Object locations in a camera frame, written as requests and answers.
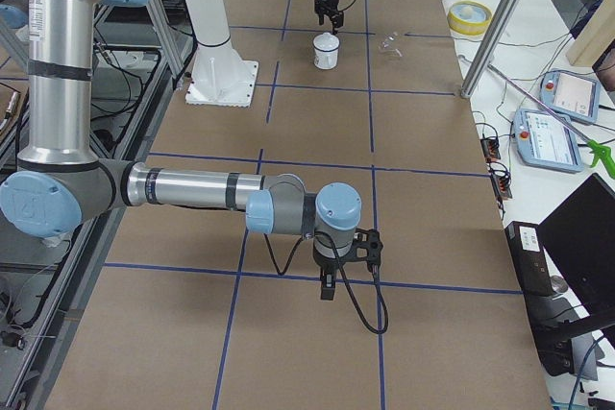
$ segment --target white desk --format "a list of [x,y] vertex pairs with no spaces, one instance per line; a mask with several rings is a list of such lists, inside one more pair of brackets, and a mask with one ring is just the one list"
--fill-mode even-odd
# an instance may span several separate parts
[[[444,7],[448,8],[459,0],[443,0]],[[492,12],[495,12],[499,0],[474,0],[481,2],[489,7]],[[515,13],[513,14],[508,26],[501,38],[502,43],[513,44],[536,44],[547,40],[552,40],[568,33],[568,28],[557,13],[551,0],[521,0]],[[454,37],[465,37],[453,33]],[[494,65],[501,69],[508,77],[514,79],[531,79],[545,72],[544,67],[554,56],[558,46],[566,41],[568,37],[564,37],[553,43],[545,44],[539,47],[513,47],[503,44],[498,45],[495,56]],[[570,40],[563,51],[558,55],[553,62],[551,68],[570,69],[579,73],[591,72],[589,68],[578,68],[571,66],[565,52],[570,48],[573,41]],[[472,43],[466,40],[456,40],[455,47],[459,54],[465,55],[471,59],[479,48],[477,43]],[[460,63],[461,71],[465,75],[468,70],[468,64]],[[532,94],[537,95],[540,80],[532,86],[531,82],[522,82],[521,85],[527,89],[531,89]],[[501,115],[496,112],[496,106],[501,102],[504,95],[504,81],[499,77],[486,71],[480,83],[472,96],[472,108],[478,110],[485,115],[486,122],[493,125],[499,134],[509,133],[510,124],[506,122]],[[603,91],[601,94],[601,104],[612,106],[608,95]],[[500,112],[507,118],[511,118],[518,107],[535,108],[535,104],[529,100],[525,100],[520,93],[508,86],[505,93],[504,103],[500,107]],[[481,121],[480,114],[475,114],[476,120]],[[615,127],[615,112],[600,109],[598,123],[607,127]],[[578,127],[590,137],[597,141],[604,141],[615,137],[615,133],[607,132],[598,127],[587,127],[577,124]],[[479,133],[482,133],[482,126],[478,126]],[[485,128],[487,136],[493,133],[489,128]],[[505,216],[504,225],[506,226],[511,221],[527,221],[532,223],[540,223],[545,219],[559,204],[561,204],[568,195],[574,191],[589,175],[598,172],[611,187],[615,188],[615,181],[611,179],[604,171],[601,164],[598,167],[591,169],[592,156],[588,149],[581,149],[583,161],[587,164],[587,168],[581,173],[566,174],[558,173],[546,169],[534,168],[526,166],[522,163],[516,151],[516,146],[509,145],[509,138],[501,138],[500,151],[503,155],[502,162],[510,165],[512,173],[511,190],[513,199],[504,202]],[[557,274],[557,270],[550,263],[552,274]],[[566,294],[572,305],[577,305],[578,300],[572,293]],[[587,313],[580,309],[579,315]],[[606,352],[607,357],[605,363],[615,363],[615,351],[606,342],[601,342],[601,348]],[[568,402],[570,392],[574,384],[574,378],[571,375],[563,375],[557,378],[552,378],[545,374],[547,383],[552,397],[558,402]],[[588,383],[585,385],[586,391],[599,390],[598,398],[615,400],[615,371],[609,369],[599,369],[598,383]],[[578,393],[577,403],[586,403],[587,395]]]

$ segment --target cardboard table surface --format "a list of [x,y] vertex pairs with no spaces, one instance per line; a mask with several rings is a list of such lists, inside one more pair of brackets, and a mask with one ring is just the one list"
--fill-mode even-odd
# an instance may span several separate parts
[[[441,1],[357,0],[330,71],[312,1],[225,0],[260,63],[254,101],[177,92],[148,164],[353,185],[384,243],[389,331],[342,284],[319,301],[309,243],[276,277],[240,214],[129,209],[49,410],[549,408]],[[401,57],[379,51],[393,32]],[[294,239],[272,242],[282,259]],[[348,272],[381,322],[364,267]]]

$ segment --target green tool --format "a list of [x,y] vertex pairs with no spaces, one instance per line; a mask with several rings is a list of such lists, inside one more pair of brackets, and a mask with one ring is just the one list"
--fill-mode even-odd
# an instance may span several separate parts
[[[468,61],[463,55],[459,55],[459,57],[462,60]],[[510,85],[512,85],[512,87],[515,88],[517,91],[521,92],[526,98],[531,99],[534,103],[536,103],[538,106],[540,106],[546,112],[548,112],[557,122],[559,122],[561,125],[566,127],[568,130],[570,130],[572,133],[574,133],[580,139],[582,139],[587,144],[587,146],[592,150],[592,153],[594,153],[594,160],[592,161],[592,167],[595,167],[598,164],[598,161],[601,160],[603,162],[604,168],[606,169],[606,172],[608,173],[608,176],[615,180],[615,161],[613,161],[613,157],[611,156],[611,148],[609,148],[608,146],[603,146],[598,141],[595,141],[595,140],[591,139],[589,136],[587,136],[585,133],[583,133],[577,127],[572,125],[570,122],[568,122],[566,119],[564,119],[561,115],[559,115],[553,109],[551,109],[547,105],[545,105],[538,98],[536,98],[533,95],[529,94],[529,92],[527,90],[525,90],[524,88],[519,86],[513,80],[509,79],[506,76],[506,74],[504,74],[500,69],[495,67],[493,64],[487,64],[487,67],[494,74],[497,74],[502,79],[504,79],[506,82],[508,82]]]

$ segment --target label sticker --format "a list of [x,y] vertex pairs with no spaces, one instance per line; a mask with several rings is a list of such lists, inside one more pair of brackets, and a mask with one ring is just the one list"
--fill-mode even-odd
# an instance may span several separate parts
[[30,40],[45,38],[45,2],[30,0]]
[[536,229],[520,226],[519,233],[521,234],[521,246],[523,247],[523,250],[529,252],[540,252]]

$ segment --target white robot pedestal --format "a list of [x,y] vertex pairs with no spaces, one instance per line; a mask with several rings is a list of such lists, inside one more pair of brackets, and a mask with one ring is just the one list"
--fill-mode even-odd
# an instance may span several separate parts
[[193,105],[248,107],[258,63],[233,48],[224,0],[185,0],[199,49],[186,101]]

